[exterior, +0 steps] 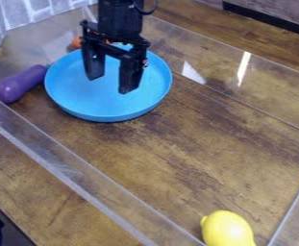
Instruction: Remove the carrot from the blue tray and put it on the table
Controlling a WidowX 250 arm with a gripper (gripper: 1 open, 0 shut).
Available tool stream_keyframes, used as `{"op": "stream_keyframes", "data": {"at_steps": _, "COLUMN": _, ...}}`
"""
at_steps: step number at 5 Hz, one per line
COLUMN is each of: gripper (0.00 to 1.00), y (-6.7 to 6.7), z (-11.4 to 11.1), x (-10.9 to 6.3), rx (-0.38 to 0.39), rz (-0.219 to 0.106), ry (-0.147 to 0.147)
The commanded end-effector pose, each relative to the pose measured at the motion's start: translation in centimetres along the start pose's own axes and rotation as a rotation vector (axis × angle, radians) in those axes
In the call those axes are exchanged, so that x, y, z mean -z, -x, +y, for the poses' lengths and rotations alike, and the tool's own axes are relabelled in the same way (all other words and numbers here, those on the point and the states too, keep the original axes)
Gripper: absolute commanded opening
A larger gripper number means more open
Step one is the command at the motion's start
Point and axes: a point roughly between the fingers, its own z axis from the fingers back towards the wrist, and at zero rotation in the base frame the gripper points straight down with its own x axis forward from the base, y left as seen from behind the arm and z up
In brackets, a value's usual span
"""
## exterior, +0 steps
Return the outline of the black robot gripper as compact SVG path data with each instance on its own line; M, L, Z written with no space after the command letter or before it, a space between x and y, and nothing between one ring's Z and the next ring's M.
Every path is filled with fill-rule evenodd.
M105 56L120 59L117 92L141 81L149 42L141 37L145 0L97 0L97 22L83 20L81 53L89 81L104 76Z

